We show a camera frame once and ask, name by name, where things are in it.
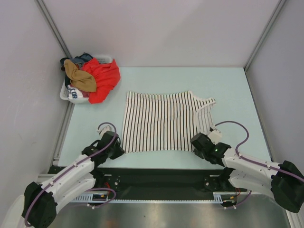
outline white wall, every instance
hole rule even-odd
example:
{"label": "white wall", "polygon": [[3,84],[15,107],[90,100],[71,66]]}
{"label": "white wall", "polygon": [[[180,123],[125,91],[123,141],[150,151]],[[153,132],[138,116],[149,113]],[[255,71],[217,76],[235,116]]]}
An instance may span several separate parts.
{"label": "white wall", "polygon": [[244,67],[278,0],[45,0],[71,54],[121,67]]}
{"label": "white wall", "polygon": [[304,173],[304,1],[289,1],[253,65],[248,79],[278,162]]}
{"label": "white wall", "polygon": [[59,48],[33,0],[0,6],[0,223],[48,168],[66,102]]}

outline metal floor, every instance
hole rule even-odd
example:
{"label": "metal floor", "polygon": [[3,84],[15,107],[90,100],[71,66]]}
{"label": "metal floor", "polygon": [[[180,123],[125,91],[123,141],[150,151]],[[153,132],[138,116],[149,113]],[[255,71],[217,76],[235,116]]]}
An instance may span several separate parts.
{"label": "metal floor", "polygon": [[218,204],[110,203],[90,209],[69,204],[50,228],[290,228],[285,210],[253,195],[238,209]]}

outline brown cloth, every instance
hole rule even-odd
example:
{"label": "brown cloth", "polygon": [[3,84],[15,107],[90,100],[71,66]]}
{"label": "brown cloth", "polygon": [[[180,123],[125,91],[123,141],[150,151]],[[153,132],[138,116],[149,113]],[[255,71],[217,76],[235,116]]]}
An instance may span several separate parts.
{"label": "brown cloth", "polygon": [[79,70],[69,59],[64,62],[66,75],[71,79],[71,84],[79,90],[86,92],[96,92],[95,78],[86,71]]}

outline laundry basket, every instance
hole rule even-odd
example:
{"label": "laundry basket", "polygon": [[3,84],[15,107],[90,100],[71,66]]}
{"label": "laundry basket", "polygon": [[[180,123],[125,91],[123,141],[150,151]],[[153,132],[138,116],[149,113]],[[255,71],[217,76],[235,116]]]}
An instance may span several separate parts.
{"label": "laundry basket", "polygon": [[[98,60],[98,62],[100,64],[103,63],[111,63],[112,62],[112,58],[109,56],[95,56],[95,58]],[[63,81],[62,87],[61,87],[61,91],[60,91],[60,98],[62,100],[68,100],[74,104],[78,104],[78,103],[83,103],[83,102],[88,102],[89,98],[88,97],[81,97],[81,98],[75,98],[75,99],[69,99],[68,98],[68,89],[65,86],[65,82]]]}

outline striped shirt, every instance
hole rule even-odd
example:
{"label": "striped shirt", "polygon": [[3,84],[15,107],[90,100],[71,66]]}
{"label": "striped shirt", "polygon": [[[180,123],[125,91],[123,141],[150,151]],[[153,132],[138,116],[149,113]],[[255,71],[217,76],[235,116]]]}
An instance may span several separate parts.
{"label": "striped shirt", "polygon": [[190,140],[213,127],[213,98],[191,91],[176,94],[128,92],[123,119],[122,148],[126,152],[192,151]]}

